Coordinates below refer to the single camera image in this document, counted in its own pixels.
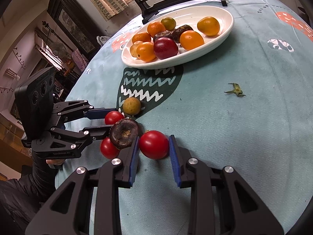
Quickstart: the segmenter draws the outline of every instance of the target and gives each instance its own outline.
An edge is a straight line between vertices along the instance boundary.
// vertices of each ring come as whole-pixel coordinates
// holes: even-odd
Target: black camera housing
[[[39,138],[53,109],[54,67],[36,72],[15,89],[15,102],[27,140]]]

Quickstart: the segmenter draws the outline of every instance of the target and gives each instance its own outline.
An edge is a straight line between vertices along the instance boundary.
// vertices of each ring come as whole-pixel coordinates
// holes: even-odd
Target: white zigzag pattern
[[[127,90],[126,88],[124,88],[123,85],[121,86],[121,93],[124,96],[129,95],[129,97],[133,97],[133,96],[138,97],[139,96],[140,100],[147,98],[147,101],[150,101],[151,99],[153,99],[155,97],[155,102],[157,102],[158,100],[160,100],[163,97],[163,94],[159,95],[158,91],[155,91],[151,96],[149,94],[149,91],[146,91],[145,93],[143,93],[142,89],[139,92],[135,89],[134,92],[132,93],[130,89]]]
[[[136,75],[140,75],[140,71],[139,70],[136,70],[136,71],[133,71],[133,72],[131,72],[131,71],[126,71],[125,73],[124,73],[124,75],[127,75],[127,76],[136,76]]]
[[[118,99],[118,105],[119,105],[119,107],[121,107],[124,102],[125,102],[125,100],[122,100],[122,98],[120,97],[120,98]]]
[[[163,74],[166,74],[169,71],[172,71],[172,73],[174,73],[175,68],[174,67],[169,67],[169,68],[165,68],[165,69],[155,69],[155,74],[158,75],[161,71],[163,72]]]
[[[128,79],[128,78],[124,78],[124,85],[128,85],[131,83],[132,86],[135,86],[137,84],[137,86],[139,86],[141,83],[143,86],[145,86],[146,84],[149,83],[149,86],[154,86],[156,83],[158,83],[159,86],[164,85],[166,82],[168,82],[169,85],[171,85],[173,83],[173,81],[175,80],[176,76],[174,76],[172,79],[171,78],[166,78],[165,80],[161,80],[161,78],[157,78],[154,82],[152,82],[152,77],[149,77],[149,79],[142,79],[140,80],[139,78],[136,78],[136,80],[134,78],[132,79]]]

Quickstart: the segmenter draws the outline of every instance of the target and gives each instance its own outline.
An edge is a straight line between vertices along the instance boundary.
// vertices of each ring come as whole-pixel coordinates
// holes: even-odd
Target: black jacket
[[[32,175],[0,181],[0,234],[20,235],[55,191],[56,169],[32,154]]]

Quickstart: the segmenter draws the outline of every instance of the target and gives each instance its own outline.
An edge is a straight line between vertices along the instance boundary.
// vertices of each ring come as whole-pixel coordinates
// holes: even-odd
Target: light blue tablecloth
[[[137,121],[145,129],[174,134],[180,146],[212,167],[232,165],[287,232],[313,194],[312,29],[298,24],[300,17],[278,0],[227,1],[234,28],[214,51],[168,70],[126,68],[120,46],[142,25],[138,16],[101,48],[67,100],[120,107],[141,91],[146,108]],[[217,0],[188,5],[195,3],[222,7]],[[232,82],[246,97],[224,93]],[[102,124],[81,119],[67,128]],[[94,169],[106,162],[99,145],[67,160],[56,186],[79,166]],[[176,187],[170,159],[140,159],[134,187],[120,190],[123,235],[187,234],[189,190]]]

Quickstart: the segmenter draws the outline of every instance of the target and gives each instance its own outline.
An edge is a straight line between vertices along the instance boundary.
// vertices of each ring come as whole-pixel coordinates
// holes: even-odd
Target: picture frame
[[[99,51],[102,32],[76,0],[49,0],[48,14],[89,61]]]

